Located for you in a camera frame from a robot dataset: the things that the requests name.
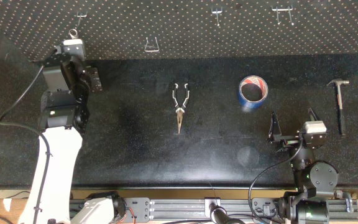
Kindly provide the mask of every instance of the wooden floor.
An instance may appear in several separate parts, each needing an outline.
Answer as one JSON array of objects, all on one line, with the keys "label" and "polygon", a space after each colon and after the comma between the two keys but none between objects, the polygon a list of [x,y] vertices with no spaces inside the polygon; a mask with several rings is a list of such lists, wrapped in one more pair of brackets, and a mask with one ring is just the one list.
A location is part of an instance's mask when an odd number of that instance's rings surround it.
[{"label": "wooden floor", "polygon": [[[0,196],[8,197],[10,195],[15,194],[18,191],[9,191],[4,192],[3,194],[0,193]],[[94,191],[73,191],[74,198],[85,198],[89,195],[90,192]],[[204,198],[210,197],[211,193],[208,190],[190,190],[183,193],[180,190],[123,190],[119,191],[119,194],[123,197],[149,197],[149,198]],[[253,197],[281,197],[283,191],[262,191],[256,190]],[[217,197],[221,197],[224,199],[234,199],[234,198],[247,198],[246,197],[246,190],[216,190],[215,194]],[[12,199],[10,211],[7,212],[4,204],[3,199],[0,198],[0,216],[7,218],[9,221],[13,223],[17,223],[19,220],[20,214],[23,212],[27,199]],[[164,222],[149,222],[149,224],[153,223],[164,223]],[[358,222],[331,222],[335,224],[345,223],[345,224],[358,224]]]}]

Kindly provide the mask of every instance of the hammer handle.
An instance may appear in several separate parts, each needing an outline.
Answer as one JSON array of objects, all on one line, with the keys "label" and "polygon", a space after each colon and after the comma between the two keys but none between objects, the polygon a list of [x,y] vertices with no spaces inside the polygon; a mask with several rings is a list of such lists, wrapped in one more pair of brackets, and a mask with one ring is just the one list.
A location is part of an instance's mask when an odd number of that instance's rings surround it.
[{"label": "hammer handle", "polygon": [[343,113],[343,109],[339,109],[338,121],[339,121],[339,132],[342,136],[345,136],[346,126],[345,126],[345,116]]}]

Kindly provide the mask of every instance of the hammer head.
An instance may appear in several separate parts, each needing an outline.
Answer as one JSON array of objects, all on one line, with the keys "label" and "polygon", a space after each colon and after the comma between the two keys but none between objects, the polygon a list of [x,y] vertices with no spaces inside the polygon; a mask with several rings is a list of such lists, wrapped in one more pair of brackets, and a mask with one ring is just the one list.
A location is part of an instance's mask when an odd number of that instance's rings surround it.
[{"label": "hammer head", "polygon": [[329,82],[327,85],[329,85],[331,83],[335,83],[336,86],[339,86],[339,85],[342,85],[342,84],[343,85],[348,85],[349,81],[348,80],[342,80],[341,78],[337,78],[337,79],[334,79],[331,82]]}]

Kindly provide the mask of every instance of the blue tape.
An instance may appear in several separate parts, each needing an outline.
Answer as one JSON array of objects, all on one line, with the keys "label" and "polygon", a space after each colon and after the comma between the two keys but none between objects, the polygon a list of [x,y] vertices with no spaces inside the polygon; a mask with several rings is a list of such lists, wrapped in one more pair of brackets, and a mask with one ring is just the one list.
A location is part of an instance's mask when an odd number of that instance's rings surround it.
[{"label": "blue tape", "polygon": [[[262,90],[262,99],[258,101],[250,101],[248,100],[241,92],[241,87],[243,87],[246,84],[255,84],[257,85],[260,90]],[[269,89],[267,88],[267,84],[263,78],[260,78],[255,75],[250,75],[248,77],[245,77],[241,82],[239,86],[239,101],[242,105],[243,109],[249,109],[249,108],[258,108],[262,103],[265,101],[267,97]]]}]

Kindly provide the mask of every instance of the hammer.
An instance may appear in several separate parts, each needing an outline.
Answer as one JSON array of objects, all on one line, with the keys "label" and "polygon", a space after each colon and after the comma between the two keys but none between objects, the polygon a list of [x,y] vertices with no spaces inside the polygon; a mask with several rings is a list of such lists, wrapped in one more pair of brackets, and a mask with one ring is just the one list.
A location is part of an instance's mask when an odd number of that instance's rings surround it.
[{"label": "hammer", "polygon": [[345,127],[345,116],[343,114],[343,108],[342,108],[342,95],[341,95],[341,85],[348,85],[348,80],[341,80],[340,78],[334,79],[331,82],[329,82],[327,85],[335,83],[336,90],[337,90],[337,97],[338,97],[338,123],[339,123],[339,134],[342,136],[345,136],[346,127]]}]

